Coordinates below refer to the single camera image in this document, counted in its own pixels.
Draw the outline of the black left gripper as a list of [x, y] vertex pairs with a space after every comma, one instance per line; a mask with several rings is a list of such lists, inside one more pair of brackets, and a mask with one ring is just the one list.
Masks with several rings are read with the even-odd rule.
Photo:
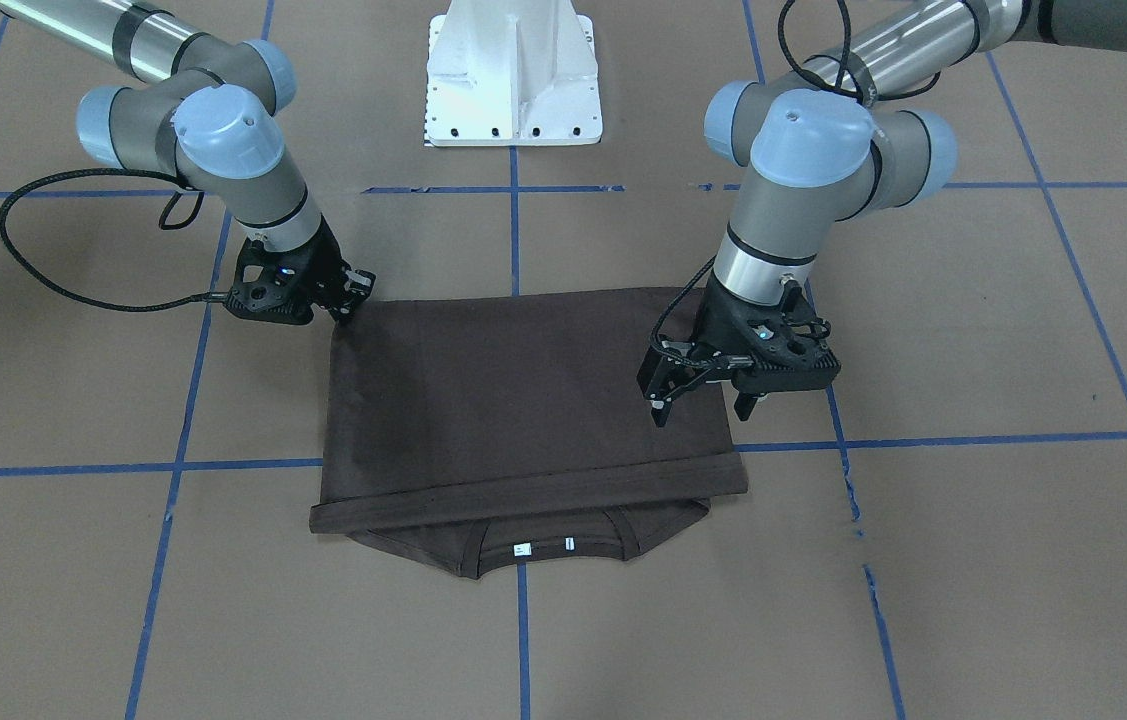
[[[687, 343], [653, 340], [637, 373], [641, 395], [649, 402], [656, 427], [667, 425], [674, 402], [681, 395], [708, 382], [726, 381], [737, 370], [752, 364], [749, 343], [742, 337], [743, 322], [749, 315], [791, 313], [809, 306], [799, 282], [778, 288], [774, 305], [756, 305], [733, 296], [717, 279], [706, 284], [706, 297]], [[749, 421], [756, 406], [767, 393], [738, 392], [733, 414]]]

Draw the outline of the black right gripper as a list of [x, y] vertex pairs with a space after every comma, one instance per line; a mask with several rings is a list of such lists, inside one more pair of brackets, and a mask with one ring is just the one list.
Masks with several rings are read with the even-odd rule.
[[323, 222], [310, 241], [298, 249], [270, 252], [260, 241], [247, 240], [240, 252], [261, 258], [294, 260], [307, 266], [304, 287], [316, 306], [321, 306], [332, 315], [335, 323], [349, 325], [360, 306], [374, 292], [376, 275], [372, 272], [354, 269], [343, 259], [339, 245], [330, 226]]

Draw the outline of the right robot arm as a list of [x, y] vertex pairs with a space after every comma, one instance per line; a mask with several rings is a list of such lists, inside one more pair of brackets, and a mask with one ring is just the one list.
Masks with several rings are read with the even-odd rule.
[[374, 274], [341, 256], [276, 114], [298, 82], [269, 41], [229, 44], [147, 1], [0, 1], [0, 14], [110, 61], [135, 88], [103, 86], [77, 109], [92, 176], [171, 183], [214, 193], [246, 232], [225, 292], [194, 293], [231, 315], [308, 325], [316, 306], [347, 325]]

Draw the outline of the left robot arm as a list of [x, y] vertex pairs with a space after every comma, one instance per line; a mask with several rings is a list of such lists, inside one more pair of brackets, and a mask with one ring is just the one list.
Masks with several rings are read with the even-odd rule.
[[760, 398], [831, 386], [831, 327], [807, 278], [831, 226], [902, 208], [950, 183], [959, 145], [946, 119], [880, 103], [925, 92], [974, 54], [1011, 41], [1127, 53], [1127, 1], [915, 1], [797, 61], [769, 83], [733, 82], [706, 109], [717, 155], [746, 170], [686, 341], [654, 327], [639, 384], [663, 427], [677, 398], [709, 383], [737, 389], [740, 420]]

